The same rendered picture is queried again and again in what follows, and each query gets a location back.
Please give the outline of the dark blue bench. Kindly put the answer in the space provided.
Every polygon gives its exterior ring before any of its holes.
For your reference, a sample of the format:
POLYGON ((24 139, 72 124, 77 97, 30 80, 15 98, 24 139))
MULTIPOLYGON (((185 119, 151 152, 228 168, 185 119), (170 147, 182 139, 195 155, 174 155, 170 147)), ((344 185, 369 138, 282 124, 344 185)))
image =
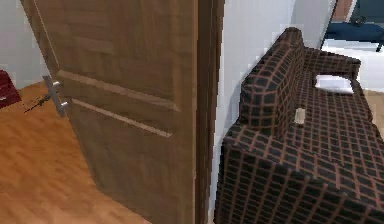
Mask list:
POLYGON ((369 42, 384 45, 384 0, 356 0, 348 21, 330 22, 325 39, 369 42))

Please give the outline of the small beige remote control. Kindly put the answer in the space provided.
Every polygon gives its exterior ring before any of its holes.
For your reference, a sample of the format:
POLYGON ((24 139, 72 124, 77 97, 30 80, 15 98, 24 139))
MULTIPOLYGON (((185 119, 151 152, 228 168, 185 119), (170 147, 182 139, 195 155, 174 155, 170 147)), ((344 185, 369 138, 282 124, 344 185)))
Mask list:
POLYGON ((299 125, 303 125, 305 123, 306 118, 306 110, 303 108, 297 108, 295 112, 294 122, 299 125))

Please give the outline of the brown wooden room door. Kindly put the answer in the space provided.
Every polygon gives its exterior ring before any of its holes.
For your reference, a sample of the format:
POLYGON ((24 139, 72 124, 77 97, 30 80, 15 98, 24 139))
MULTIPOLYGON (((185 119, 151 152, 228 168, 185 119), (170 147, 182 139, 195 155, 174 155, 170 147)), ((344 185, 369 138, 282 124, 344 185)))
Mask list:
POLYGON ((225 0, 20 1, 97 188, 151 224, 213 224, 225 0))

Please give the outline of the black brown checked sofa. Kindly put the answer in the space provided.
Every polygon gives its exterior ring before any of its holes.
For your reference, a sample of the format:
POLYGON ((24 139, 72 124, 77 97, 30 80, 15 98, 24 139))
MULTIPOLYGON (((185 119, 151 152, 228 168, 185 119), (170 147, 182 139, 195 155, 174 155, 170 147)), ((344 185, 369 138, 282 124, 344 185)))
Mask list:
POLYGON ((359 67, 284 30, 241 84, 221 148, 215 224, 384 224, 384 140, 359 67), (354 93, 318 89, 317 75, 349 79, 354 93))

